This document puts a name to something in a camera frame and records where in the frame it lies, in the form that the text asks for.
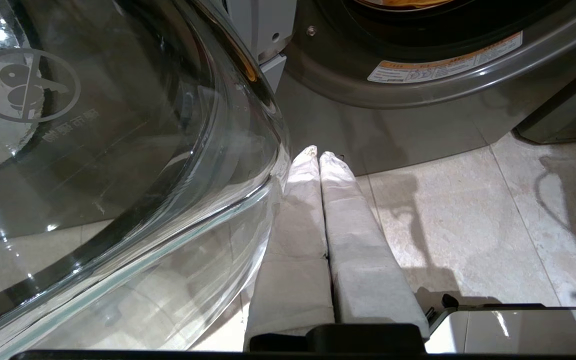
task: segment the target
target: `washing machine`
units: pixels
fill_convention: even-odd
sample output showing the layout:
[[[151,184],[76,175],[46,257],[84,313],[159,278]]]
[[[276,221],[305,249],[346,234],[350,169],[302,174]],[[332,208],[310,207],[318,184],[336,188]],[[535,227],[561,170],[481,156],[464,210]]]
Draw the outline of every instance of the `washing machine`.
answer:
[[[575,0],[300,0],[276,98],[356,175],[498,141],[576,78]]]

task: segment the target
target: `logo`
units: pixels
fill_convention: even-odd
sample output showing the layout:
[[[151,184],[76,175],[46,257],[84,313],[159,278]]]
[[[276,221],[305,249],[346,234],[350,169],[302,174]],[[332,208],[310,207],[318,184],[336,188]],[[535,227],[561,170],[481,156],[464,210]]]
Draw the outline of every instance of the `logo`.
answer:
[[[81,92],[77,73],[61,57],[33,48],[0,51],[1,119],[15,123],[57,119],[75,106]]]

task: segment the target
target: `metal screw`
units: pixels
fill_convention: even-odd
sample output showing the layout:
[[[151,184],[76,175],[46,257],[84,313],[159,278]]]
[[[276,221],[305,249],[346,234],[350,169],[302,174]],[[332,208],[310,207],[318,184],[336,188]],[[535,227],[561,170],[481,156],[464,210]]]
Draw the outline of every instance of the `metal screw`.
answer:
[[[309,37],[313,37],[315,36],[315,34],[317,34],[317,27],[310,25],[308,29],[306,29],[306,35],[308,35]]]

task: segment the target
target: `tile floor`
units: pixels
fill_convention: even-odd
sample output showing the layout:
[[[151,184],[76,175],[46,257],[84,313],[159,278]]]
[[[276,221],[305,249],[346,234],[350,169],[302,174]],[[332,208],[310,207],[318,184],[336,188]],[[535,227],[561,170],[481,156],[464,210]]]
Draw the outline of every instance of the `tile floor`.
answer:
[[[424,310],[442,309],[446,293],[464,305],[576,306],[576,143],[508,134],[357,180]],[[193,350],[242,350],[250,293]]]

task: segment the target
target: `gray washing machine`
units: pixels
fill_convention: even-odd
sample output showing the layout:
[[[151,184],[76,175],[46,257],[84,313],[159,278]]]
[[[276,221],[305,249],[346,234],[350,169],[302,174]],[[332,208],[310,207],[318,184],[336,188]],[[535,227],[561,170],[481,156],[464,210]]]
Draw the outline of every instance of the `gray washing machine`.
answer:
[[[575,79],[576,0],[303,0],[284,53],[293,151],[377,173],[492,144]]]

